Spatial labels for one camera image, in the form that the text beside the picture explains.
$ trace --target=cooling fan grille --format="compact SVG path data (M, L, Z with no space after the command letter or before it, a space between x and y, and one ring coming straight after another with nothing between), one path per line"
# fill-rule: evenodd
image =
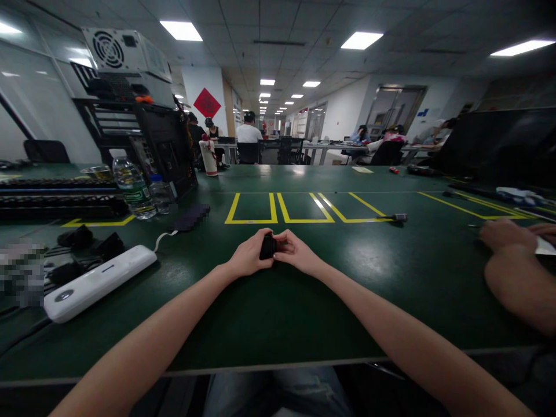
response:
M123 50L114 37L104 31L98 31L93 38L94 51L110 68L121 68L124 62Z

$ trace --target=green workbench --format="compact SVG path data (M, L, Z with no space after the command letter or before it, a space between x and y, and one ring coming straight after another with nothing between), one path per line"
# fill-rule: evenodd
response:
M74 177L78 168L40 167L36 172ZM468 226L504 215L517 217L520 224L532 220L507 211L510 206L503 203L442 197L451 182L446 178L370 168L375 173L346 166L238 165L216 178L198 174L199 186L180 202L180 212L193 203L209 204L210 215L200 226L165 237L158 263L75 319L52 324L14 347L0 360L0 385L75 381L150 314L227 261L237 245L261 227L276 233L291 229L322 259L467 352L543 343L539 333L506 312L489 292L483 278L489 251L477 241L478 229ZM25 172L25 177L37 176L33 170ZM378 212L407 213L409 221L403 227L377 222ZM127 247L153 248L176 217L92 230L98 239L116 231ZM34 242L54 245L57 235L70 230L61 227L67 223L0 222L1 242L28 235ZM40 309L27 309L0 319L0 345L43 316ZM277 263L228 287L168 371L200 374L383 357L327 287Z

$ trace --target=red diamond decoration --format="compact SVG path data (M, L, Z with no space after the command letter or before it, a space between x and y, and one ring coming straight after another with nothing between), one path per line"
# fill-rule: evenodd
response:
M193 105L201 112L203 116L210 118L213 118L218 110L222 107L220 103L216 101L216 98L214 98L207 89L203 89L203 91L201 91Z

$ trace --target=white power strip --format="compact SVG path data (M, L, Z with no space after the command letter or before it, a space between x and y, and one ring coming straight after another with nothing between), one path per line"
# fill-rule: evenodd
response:
M46 314L55 323L65 323L155 261L152 250L137 245L48 294Z

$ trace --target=white thermos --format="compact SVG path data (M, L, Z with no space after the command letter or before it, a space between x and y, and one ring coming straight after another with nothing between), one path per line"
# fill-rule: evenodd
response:
M203 135L203 140L199 142L201 147L201 155L203 156L204 170L209 177L218 175L218 167L216 165L216 155L214 153L214 142L210 140L207 134Z

